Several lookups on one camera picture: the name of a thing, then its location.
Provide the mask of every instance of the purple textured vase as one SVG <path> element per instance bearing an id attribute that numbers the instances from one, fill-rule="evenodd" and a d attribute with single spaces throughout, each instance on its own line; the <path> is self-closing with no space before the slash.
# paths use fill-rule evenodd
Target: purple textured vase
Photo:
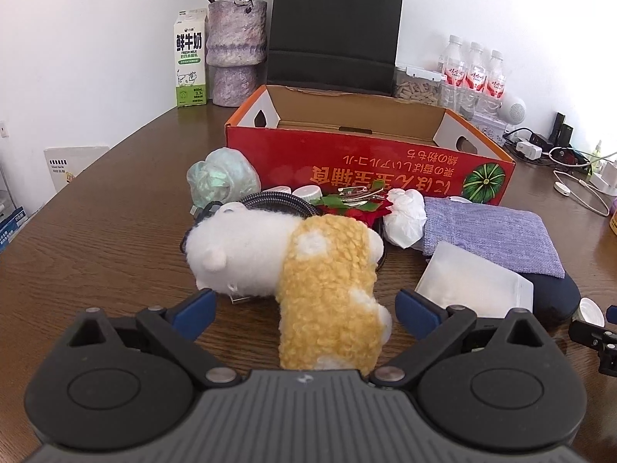
<path id="1" fill-rule="evenodd" d="M 208 22 L 212 100 L 240 106 L 257 89 L 257 65 L 266 58 L 266 2 L 218 0 L 209 6 Z"/>

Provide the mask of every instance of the green and white milk carton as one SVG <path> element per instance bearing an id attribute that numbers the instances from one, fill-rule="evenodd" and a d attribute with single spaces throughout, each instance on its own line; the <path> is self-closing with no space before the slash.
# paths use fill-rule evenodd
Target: green and white milk carton
<path id="1" fill-rule="evenodd" d="M 194 106 L 208 101 L 207 22 L 208 9 L 198 8 L 181 11 L 174 25 L 178 106 Z"/>

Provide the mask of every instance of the plush toy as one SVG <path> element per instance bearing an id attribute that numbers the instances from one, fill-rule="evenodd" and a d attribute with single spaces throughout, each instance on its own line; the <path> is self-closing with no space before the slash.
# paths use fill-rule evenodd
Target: plush toy
<path id="1" fill-rule="evenodd" d="M 281 366 L 368 374 L 392 318 L 373 297 L 380 236 L 353 218 L 226 204 L 186 239 L 197 287 L 271 296 L 281 307 Z"/>

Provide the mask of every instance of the purple cloth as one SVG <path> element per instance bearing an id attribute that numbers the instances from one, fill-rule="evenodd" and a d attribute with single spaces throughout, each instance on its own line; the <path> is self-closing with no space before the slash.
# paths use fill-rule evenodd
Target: purple cloth
<path id="1" fill-rule="evenodd" d="M 445 240 L 516 273 L 565 275 L 542 219 L 533 212 L 428 197 L 425 207 L 426 256 Z"/>

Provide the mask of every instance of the wooden table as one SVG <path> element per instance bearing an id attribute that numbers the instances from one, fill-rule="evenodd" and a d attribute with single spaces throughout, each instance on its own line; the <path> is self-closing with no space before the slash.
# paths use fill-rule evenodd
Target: wooden table
<path id="1" fill-rule="evenodd" d="M 194 290 L 178 244 L 192 223 L 186 171 L 224 144 L 231 111 L 171 110 L 86 169 L 52 199 L 0 256 L 0 461 L 37 447 L 22 407 L 24 389 L 57 337 L 81 309 L 115 316 L 173 306 Z M 545 168 L 518 164 L 502 205 L 538 213 L 581 294 L 605 310 L 617 303 L 617 237 L 608 221 L 558 195 Z M 394 313 L 394 296 L 415 287 L 426 266 L 419 252 L 390 246 L 376 296 Z M 591 462 L 617 459 L 617 379 L 598 359 L 555 334 L 585 382 L 587 416 L 574 446 Z M 274 301 L 231 306 L 199 342 L 241 372 L 278 364 Z M 413 340 L 396 324 L 382 361 Z"/>

